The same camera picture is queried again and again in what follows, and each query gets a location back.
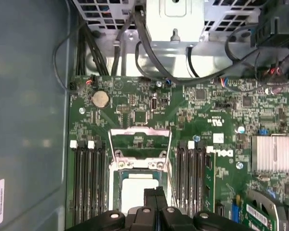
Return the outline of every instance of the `ventilation holes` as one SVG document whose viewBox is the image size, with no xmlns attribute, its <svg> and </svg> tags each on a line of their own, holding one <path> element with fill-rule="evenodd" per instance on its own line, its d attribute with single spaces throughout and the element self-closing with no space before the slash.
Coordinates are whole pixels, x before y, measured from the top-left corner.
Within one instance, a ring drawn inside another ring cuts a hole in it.
<svg viewBox="0 0 289 231">
<path fill-rule="evenodd" d="M 88 21 L 88 25 L 99 25 L 101 24 L 100 21 Z"/>
<path fill-rule="evenodd" d="M 85 13 L 87 18 L 100 18 L 100 14 L 99 13 Z"/>
<path fill-rule="evenodd" d="M 96 6 L 82 5 L 81 8 L 83 11 L 97 11 Z"/>
<path fill-rule="evenodd" d="M 98 8 L 100 9 L 100 11 L 109 11 L 109 6 L 99 5 Z"/>
<path fill-rule="evenodd" d="M 129 14 L 130 14 L 130 10 L 122 9 L 122 15 L 129 15 Z"/>
<path fill-rule="evenodd" d="M 214 25 L 215 21 L 205 21 L 204 26 L 205 26 L 205 31 L 209 31 L 211 27 Z"/>
<path fill-rule="evenodd" d="M 223 19 L 224 20 L 233 20 L 235 18 L 235 15 L 227 14 Z"/>
</svg>

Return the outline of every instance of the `screw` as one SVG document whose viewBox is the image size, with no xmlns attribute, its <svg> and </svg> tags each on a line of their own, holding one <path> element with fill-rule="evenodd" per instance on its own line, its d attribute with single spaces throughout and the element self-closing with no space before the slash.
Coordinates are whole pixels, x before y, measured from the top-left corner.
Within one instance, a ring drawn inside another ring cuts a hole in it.
<svg viewBox="0 0 289 231">
<path fill-rule="evenodd" d="M 118 214 L 116 214 L 116 213 L 114 213 L 114 214 L 111 214 L 111 215 L 110 215 L 110 217 L 111 217 L 111 218 L 118 218 L 118 217 L 119 217 L 119 215 L 118 215 Z"/>
<path fill-rule="evenodd" d="M 156 165 L 156 167 L 160 170 L 162 170 L 164 168 L 164 163 L 162 162 L 158 162 L 158 164 Z"/>
<path fill-rule="evenodd" d="M 85 112 L 86 112 L 86 109 L 84 108 L 84 107 L 81 107 L 81 108 L 79 108 L 79 113 L 80 114 L 85 114 Z"/>
<path fill-rule="evenodd" d="M 118 166 L 119 166 L 119 167 L 124 167 L 124 166 L 125 166 L 125 163 L 124 163 L 123 161 L 119 161 Z"/>
<path fill-rule="evenodd" d="M 161 81 L 156 81 L 155 85 L 156 85 L 158 88 L 160 88 L 163 84 L 162 84 Z"/>
<path fill-rule="evenodd" d="M 207 219 L 207 218 L 209 218 L 209 215 L 206 213 L 200 213 L 200 217 L 203 219 Z"/>
<path fill-rule="evenodd" d="M 200 136 L 194 136 L 193 138 L 194 138 L 195 142 L 199 142 L 200 141 Z"/>
<path fill-rule="evenodd" d="M 169 212 L 169 213 L 173 213 L 173 212 L 174 212 L 174 208 L 172 208 L 172 207 L 167 208 L 167 212 Z"/>
<path fill-rule="evenodd" d="M 199 42 L 203 42 L 204 41 L 204 35 L 200 36 L 199 38 Z"/>
<path fill-rule="evenodd" d="M 129 34 L 129 40 L 134 40 L 134 35 L 132 33 Z"/>
<path fill-rule="evenodd" d="M 242 169 L 243 168 L 243 163 L 241 163 L 241 162 L 237 162 L 237 164 L 236 164 L 236 168 L 237 169 Z"/>
</svg>

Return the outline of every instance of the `wire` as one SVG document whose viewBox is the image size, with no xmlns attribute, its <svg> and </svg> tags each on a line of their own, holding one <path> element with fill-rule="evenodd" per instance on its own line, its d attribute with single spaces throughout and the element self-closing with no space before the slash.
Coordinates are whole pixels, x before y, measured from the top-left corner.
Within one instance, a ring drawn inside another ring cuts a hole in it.
<svg viewBox="0 0 289 231">
<path fill-rule="evenodd" d="M 197 74 L 197 72 L 195 71 L 195 69 L 192 65 L 192 50 L 193 50 L 193 47 L 187 48 L 187 56 L 186 56 L 187 64 L 188 64 L 189 69 L 193 73 L 194 77 L 199 78 L 199 75 Z"/>
<path fill-rule="evenodd" d="M 226 42 L 225 42 L 225 52 L 227 57 L 234 63 L 239 62 L 240 59 L 237 58 L 231 51 L 229 48 L 229 42 L 231 37 L 233 37 L 235 34 L 237 34 L 238 32 L 241 32 L 243 30 L 253 30 L 256 28 L 257 25 L 247 25 L 247 26 L 241 26 L 238 29 L 236 29 L 235 31 L 233 31 L 227 38 Z M 245 65 L 254 68 L 252 65 L 250 65 L 249 63 L 246 63 Z"/>
<path fill-rule="evenodd" d="M 234 67 L 242 64 L 247 58 L 249 58 L 250 56 L 252 56 L 253 54 L 255 54 L 258 49 L 253 50 L 252 52 L 250 52 L 249 54 L 245 55 L 242 59 L 240 59 L 238 62 L 232 64 L 229 67 L 226 67 L 223 70 L 220 70 L 214 74 L 205 76 L 205 77 L 200 77 L 197 79 L 189 79 L 189 80 L 178 80 L 177 78 L 175 78 L 174 76 L 172 76 L 165 68 L 164 66 L 160 63 L 160 61 L 157 59 L 157 57 L 155 56 L 151 46 L 150 46 L 150 41 L 148 39 L 148 36 L 146 34 L 146 30 L 145 30 L 145 26 L 143 24 L 142 21 L 142 16 L 140 12 L 135 12 L 134 15 L 134 20 L 135 20 L 135 24 L 137 27 L 137 31 L 140 37 L 140 41 L 144 47 L 145 52 L 147 53 L 149 59 L 151 60 L 151 62 L 153 63 L 153 65 L 158 69 L 158 71 L 165 77 L 168 78 L 169 80 L 171 80 L 173 83 L 177 84 L 177 85 L 197 85 L 199 83 L 203 83 L 206 82 L 208 80 L 211 80 L 215 77 L 219 77 L 224 75 L 227 71 L 233 69 Z"/>
<path fill-rule="evenodd" d="M 132 21 L 133 21 L 133 14 L 130 14 L 128 20 L 126 20 L 125 24 L 123 25 L 121 30 L 118 32 L 117 37 L 116 37 L 116 41 L 121 43 L 121 38 L 122 38 L 124 32 L 130 27 Z M 114 62 L 113 62 L 112 67 L 111 67 L 111 76 L 117 75 L 120 53 L 121 53 L 120 44 L 117 44 L 115 46 L 115 51 L 114 51 Z"/>
<path fill-rule="evenodd" d="M 62 80 L 61 80 L 61 77 L 59 76 L 59 73 L 58 73 L 58 68 L 57 68 L 57 62 L 56 62 L 56 58 L 57 58 L 57 52 L 59 50 L 59 48 L 62 46 L 63 43 L 65 43 L 72 35 L 76 34 L 78 32 L 78 30 L 80 28 L 82 28 L 84 25 L 86 24 L 86 22 L 82 22 L 75 30 L 71 31 L 61 42 L 59 42 L 59 44 L 54 48 L 53 50 L 53 70 L 54 70 L 54 75 L 57 79 L 57 82 L 59 83 L 59 85 L 61 86 L 61 88 L 69 93 L 69 94 L 78 94 L 79 92 L 81 92 L 83 90 L 83 88 L 86 86 L 82 86 L 81 88 L 79 88 L 78 90 L 71 90 L 69 88 L 67 88 Z"/>
<path fill-rule="evenodd" d="M 138 71 L 146 78 L 151 79 L 151 80 L 155 80 L 155 81 L 160 81 L 161 78 L 158 77 L 153 77 L 150 76 L 149 74 L 147 74 L 146 72 L 144 72 L 144 70 L 140 67 L 139 63 L 138 63 L 138 58 L 139 58 L 139 46 L 141 44 L 141 41 L 137 42 L 136 47 L 135 47 L 135 64 L 136 67 L 138 69 Z"/>
<path fill-rule="evenodd" d="M 93 61 L 96 64 L 96 69 L 97 69 L 98 73 L 101 76 L 108 76 L 109 73 L 108 73 L 107 66 L 106 66 L 106 63 L 104 61 L 103 55 L 102 55 L 100 49 L 98 48 L 88 25 L 86 25 L 84 27 L 84 33 L 85 33 L 85 38 L 86 38 L 87 44 L 88 44 L 89 49 L 90 49 L 91 54 L 92 54 Z"/>
</svg>

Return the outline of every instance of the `heatsink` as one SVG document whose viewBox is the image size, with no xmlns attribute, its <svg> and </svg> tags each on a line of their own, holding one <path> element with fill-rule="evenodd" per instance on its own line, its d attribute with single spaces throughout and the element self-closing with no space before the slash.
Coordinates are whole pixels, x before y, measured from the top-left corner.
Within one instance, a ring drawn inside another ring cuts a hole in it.
<svg viewBox="0 0 289 231">
<path fill-rule="evenodd" d="M 289 173 L 289 137 L 253 136 L 251 170 Z"/>
</svg>

